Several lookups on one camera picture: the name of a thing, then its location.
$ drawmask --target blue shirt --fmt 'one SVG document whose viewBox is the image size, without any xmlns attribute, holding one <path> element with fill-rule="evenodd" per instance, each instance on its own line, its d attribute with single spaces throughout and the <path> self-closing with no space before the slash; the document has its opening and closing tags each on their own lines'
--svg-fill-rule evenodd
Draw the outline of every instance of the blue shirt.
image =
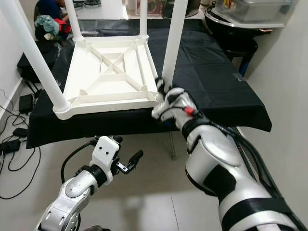
<svg viewBox="0 0 308 231">
<path fill-rule="evenodd" d="M 40 14 L 49 15 L 53 19 L 62 19 L 60 6 L 58 6 L 55 0 L 39 0 L 36 6 Z"/>
</svg>

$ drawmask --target robotic hand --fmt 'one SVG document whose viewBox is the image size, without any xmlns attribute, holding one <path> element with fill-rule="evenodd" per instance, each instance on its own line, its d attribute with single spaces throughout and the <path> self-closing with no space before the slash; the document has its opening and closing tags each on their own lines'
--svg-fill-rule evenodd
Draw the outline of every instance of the robotic hand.
<svg viewBox="0 0 308 231">
<path fill-rule="evenodd" d="M 236 145 L 198 111 L 184 89 L 171 89 L 152 117 L 175 119 L 187 142 L 187 177 L 198 189 L 218 197 L 223 231 L 303 230 L 291 219 L 284 199 L 273 197 L 248 173 Z"/>
<path fill-rule="evenodd" d="M 44 212 L 35 231 L 75 231 L 80 211 L 89 203 L 103 184 L 110 184 L 113 176 L 122 172 L 128 174 L 143 156 L 138 151 L 125 166 L 119 162 L 121 137 L 95 138 L 90 166 L 83 166 L 77 175 L 67 180 L 60 189 L 58 198 Z"/>
</svg>

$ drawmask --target stool leg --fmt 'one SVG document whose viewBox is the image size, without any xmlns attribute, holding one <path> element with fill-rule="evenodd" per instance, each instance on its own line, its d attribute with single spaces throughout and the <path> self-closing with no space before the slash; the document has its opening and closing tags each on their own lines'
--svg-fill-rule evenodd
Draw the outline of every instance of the stool leg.
<svg viewBox="0 0 308 231">
<path fill-rule="evenodd" d="M 171 158 L 172 158 L 172 160 L 175 160 L 177 158 L 177 155 L 176 155 L 175 149 L 174 149 L 172 131 L 169 132 L 169 141 L 170 141 L 170 148 L 171 148 Z"/>
<path fill-rule="evenodd" d="M 253 54 L 250 54 L 250 55 L 246 55 L 242 58 L 242 62 L 241 62 L 240 68 L 239 68 L 239 72 L 243 77 L 244 77 L 244 75 L 247 71 L 248 65 L 249 65 L 250 61 L 252 60 L 253 56 L 254 56 Z"/>
</svg>

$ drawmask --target person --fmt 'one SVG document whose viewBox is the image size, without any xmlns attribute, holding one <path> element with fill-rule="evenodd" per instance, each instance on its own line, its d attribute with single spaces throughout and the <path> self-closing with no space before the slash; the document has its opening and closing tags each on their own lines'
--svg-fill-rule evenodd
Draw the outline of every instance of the person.
<svg viewBox="0 0 308 231">
<path fill-rule="evenodd" d="M 63 16 L 61 7 L 65 7 L 64 0 L 39 0 L 34 10 L 34 21 L 39 15 L 49 15 L 53 19 L 68 22 L 68 15 Z"/>
</svg>

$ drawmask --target red tag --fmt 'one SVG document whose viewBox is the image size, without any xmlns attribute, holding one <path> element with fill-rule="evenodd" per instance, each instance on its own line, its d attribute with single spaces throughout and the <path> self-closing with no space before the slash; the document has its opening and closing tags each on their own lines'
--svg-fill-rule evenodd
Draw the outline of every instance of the red tag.
<svg viewBox="0 0 308 231">
<path fill-rule="evenodd" d="M 193 116 L 194 109 L 192 107 L 185 107 L 184 111 L 189 115 Z"/>
<path fill-rule="evenodd" d="M 59 31 L 62 31 L 62 25 L 65 25 L 66 22 L 65 22 L 65 21 L 62 21 L 62 20 L 60 20 L 60 19 L 58 19 L 58 18 L 55 18 L 54 20 L 55 20 L 55 22 L 56 22 L 57 24 L 59 24 Z"/>
</svg>

